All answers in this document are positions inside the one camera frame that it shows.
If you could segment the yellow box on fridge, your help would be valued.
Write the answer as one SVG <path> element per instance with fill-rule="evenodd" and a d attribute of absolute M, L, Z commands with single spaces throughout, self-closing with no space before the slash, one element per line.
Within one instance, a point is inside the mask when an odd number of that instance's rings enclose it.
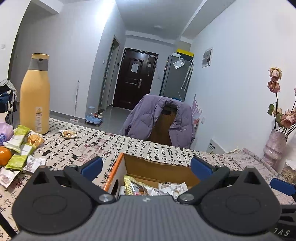
<path fill-rule="evenodd" d="M 194 53 L 186 51 L 186 50 L 182 50 L 182 49 L 177 49 L 176 52 L 179 54 L 190 56 L 190 57 L 194 56 Z"/>

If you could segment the wooden chair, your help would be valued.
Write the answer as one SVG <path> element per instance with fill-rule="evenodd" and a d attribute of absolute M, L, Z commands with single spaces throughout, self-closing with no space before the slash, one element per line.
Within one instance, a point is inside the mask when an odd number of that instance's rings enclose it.
<path fill-rule="evenodd" d="M 152 132 L 147 139 L 153 143 L 171 146 L 171 138 L 169 135 L 169 128 L 176 117 L 176 108 L 165 106 L 161 114 L 152 128 Z"/>

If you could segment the yellow thermos bottle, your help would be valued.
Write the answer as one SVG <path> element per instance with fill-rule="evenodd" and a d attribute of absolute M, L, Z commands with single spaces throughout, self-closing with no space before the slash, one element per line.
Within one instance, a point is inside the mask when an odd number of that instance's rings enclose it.
<path fill-rule="evenodd" d="M 32 54 L 20 88 L 20 124 L 36 133 L 49 131 L 49 55 Z"/>

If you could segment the glass jar with grains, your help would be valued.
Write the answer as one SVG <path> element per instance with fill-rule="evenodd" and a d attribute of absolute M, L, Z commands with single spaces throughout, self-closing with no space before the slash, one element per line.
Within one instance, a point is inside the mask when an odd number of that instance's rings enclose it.
<path fill-rule="evenodd" d="M 286 160 L 281 176 L 290 184 L 296 183 L 296 163 L 295 161 Z"/>

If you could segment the wall picture frame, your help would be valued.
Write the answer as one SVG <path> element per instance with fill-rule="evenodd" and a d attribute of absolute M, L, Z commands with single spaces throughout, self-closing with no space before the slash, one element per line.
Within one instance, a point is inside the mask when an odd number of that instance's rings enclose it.
<path fill-rule="evenodd" d="M 213 53 L 213 48 L 210 48 L 204 52 L 203 59 L 202 59 L 203 68 L 211 65 L 212 53 Z"/>

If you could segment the white snack packet back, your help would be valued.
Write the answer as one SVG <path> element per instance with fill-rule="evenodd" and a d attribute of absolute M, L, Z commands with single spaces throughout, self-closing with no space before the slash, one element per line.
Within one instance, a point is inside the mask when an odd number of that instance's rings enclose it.
<path fill-rule="evenodd" d="M 185 182 L 181 184 L 159 183 L 158 189 L 166 194 L 177 197 L 183 194 L 184 192 L 188 191 L 188 187 Z"/>

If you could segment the purple jacket on chair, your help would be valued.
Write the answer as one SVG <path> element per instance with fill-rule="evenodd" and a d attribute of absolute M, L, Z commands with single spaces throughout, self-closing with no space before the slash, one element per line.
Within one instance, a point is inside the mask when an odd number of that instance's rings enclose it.
<path fill-rule="evenodd" d="M 168 127 L 171 144 L 189 149 L 195 138 L 191 108 L 188 104 L 169 97 L 146 94 L 127 116 L 120 135 L 147 140 L 165 107 L 176 110 L 174 120 Z"/>

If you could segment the small snack near bottle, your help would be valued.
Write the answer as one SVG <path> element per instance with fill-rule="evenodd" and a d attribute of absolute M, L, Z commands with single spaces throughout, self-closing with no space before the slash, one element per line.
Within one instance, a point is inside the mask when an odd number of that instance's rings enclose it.
<path fill-rule="evenodd" d="M 71 130 L 59 130 L 59 132 L 61 133 L 62 137 L 65 139 L 72 139 L 72 138 L 78 137 L 78 135 Z"/>

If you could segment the white pink small packet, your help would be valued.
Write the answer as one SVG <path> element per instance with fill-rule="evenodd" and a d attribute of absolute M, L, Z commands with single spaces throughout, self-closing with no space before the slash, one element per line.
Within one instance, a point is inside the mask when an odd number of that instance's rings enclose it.
<path fill-rule="evenodd" d="M 20 171 L 11 171 L 2 167 L 0 170 L 0 185 L 8 188 Z"/>

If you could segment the pink folded runner cloth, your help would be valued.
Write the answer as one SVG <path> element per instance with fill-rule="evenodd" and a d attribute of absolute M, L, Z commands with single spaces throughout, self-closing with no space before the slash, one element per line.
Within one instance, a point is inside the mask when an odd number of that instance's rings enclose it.
<path fill-rule="evenodd" d="M 286 181 L 267 161 L 264 161 L 262 158 L 245 148 L 224 155 L 210 154 L 206 152 L 196 153 L 198 158 L 201 158 L 204 162 L 213 167 L 216 167 L 217 165 L 224 165 L 228 167 L 230 171 L 243 171 L 246 167 L 255 167 L 269 187 L 273 178 Z M 205 167 L 201 167 L 201 170 L 198 171 L 194 170 L 194 174 L 200 179 L 200 181 L 203 181 L 203 179 L 208 177 Z M 295 200 L 291 196 L 283 194 L 273 188 L 271 188 L 271 190 L 279 200 L 280 204 L 295 205 Z"/>

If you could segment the pink ceramic vase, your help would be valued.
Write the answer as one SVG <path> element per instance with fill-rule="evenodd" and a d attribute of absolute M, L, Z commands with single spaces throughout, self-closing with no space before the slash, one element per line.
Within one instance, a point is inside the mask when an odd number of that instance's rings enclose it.
<path fill-rule="evenodd" d="M 274 129 L 271 130 L 268 140 L 263 148 L 263 152 L 264 156 L 272 162 L 274 169 L 280 168 L 287 141 L 287 135 Z"/>

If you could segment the dried pink roses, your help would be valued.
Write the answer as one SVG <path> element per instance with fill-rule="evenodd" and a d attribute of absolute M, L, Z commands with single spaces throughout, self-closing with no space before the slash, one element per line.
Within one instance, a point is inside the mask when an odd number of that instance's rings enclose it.
<path fill-rule="evenodd" d="M 267 88 L 275 101 L 267 113 L 274 118 L 273 129 L 289 136 L 295 131 L 295 78 L 284 80 L 279 67 L 271 67 L 268 72 Z"/>

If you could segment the pet water feeder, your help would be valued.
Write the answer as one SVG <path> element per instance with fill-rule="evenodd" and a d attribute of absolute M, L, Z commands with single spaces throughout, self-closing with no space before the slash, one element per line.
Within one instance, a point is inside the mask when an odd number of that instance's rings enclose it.
<path fill-rule="evenodd" d="M 94 106 L 89 106 L 85 117 L 85 123 L 93 124 L 99 126 L 102 123 L 103 115 L 102 113 L 95 112 Z"/>

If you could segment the large silver yellow snack bag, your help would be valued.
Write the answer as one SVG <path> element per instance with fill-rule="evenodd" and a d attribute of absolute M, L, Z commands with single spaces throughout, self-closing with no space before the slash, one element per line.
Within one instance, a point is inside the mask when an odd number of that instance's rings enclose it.
<path fill-rule="evenodd" d="M 123 177 L 124 184 L 125 184 L 125 192 L 126 195 L 132 196 L 146 196 L 147 191 L 145 189 L 145 184 L 142 182 L 138 182 L 135 178 L 130 176 Z"/>

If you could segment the grey refrigerator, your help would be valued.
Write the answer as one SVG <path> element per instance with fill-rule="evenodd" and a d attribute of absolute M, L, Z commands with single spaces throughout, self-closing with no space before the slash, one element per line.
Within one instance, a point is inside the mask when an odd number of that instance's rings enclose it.
<path fill-rule="evenodd" d="M 159 96 L 184 102 L 193 67 L 193 56 L 183 53 L 172 53 L 166 61 Z"/>

